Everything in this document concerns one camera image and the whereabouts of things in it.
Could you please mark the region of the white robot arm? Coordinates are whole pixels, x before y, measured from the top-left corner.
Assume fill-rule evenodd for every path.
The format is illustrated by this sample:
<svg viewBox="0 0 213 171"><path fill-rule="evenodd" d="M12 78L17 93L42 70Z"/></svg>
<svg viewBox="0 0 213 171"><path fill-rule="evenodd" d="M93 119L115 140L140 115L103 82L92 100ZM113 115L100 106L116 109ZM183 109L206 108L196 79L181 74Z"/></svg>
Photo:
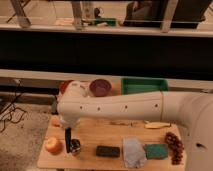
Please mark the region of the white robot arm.
<svg viewBox="0 0 213 171"><path fill-rule="evenodd" d="M89 97L84 84L68 84L57 105L64 127L81 118L147 120L175 123L188 131L185 171L213 171L213 94L198 92L146 92Z"/></svg>

